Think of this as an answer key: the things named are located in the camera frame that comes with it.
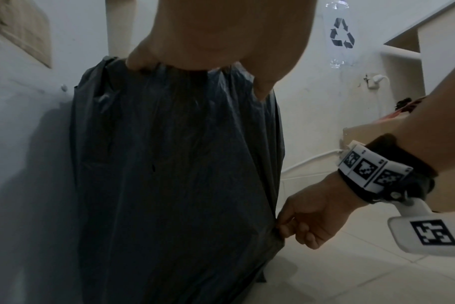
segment black wrist strap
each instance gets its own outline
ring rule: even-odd
[[[363,201],[368,203],[376,203],[382,200],[406,202],[407,197],[425,199],[426,195],[434,188],[434,178],[438,173],[422,160],[398,147],[394,135],[382,135],[367,144],[366,148],[390,161],[412,167],[413,172],[393,187],[385,189],[381,193],[373,193],[359,187],[355,182],[338,170],[349,188],[351,188]],[[393,192],[400,194],[401,196],[391,197]]]

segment wrist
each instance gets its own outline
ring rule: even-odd
[[[331,196],[331,200],[339,202],[342,208],[349,213],[369,205],[349,188],[337,171],[328,175],[322,182],[329,186],[330,191],[328,193]]]

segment white plug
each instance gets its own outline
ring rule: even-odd
[[[379,89],[379,83],[383,80],[387,79],[388,83],[391,84],[389,81],[389,78],[385,75],[377,74],[373,76],[372,78],[367,79],[367,88],[370,90],[377,90]]]

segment plastic bag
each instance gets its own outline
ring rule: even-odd
[[[331,67],[355,65],[359,58],[359,35],[349,4],[342,0],[327,2],[323,8],[323,20]]]
[[[141,74],[105,58],[70,131],[84,304],[238,303],[283,247],[279,109],[239,68]]]

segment screw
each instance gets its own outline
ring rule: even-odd
[[[391,192],[391,197],[393,199],[400,199],[402,197],[402,195],[398,192]]]

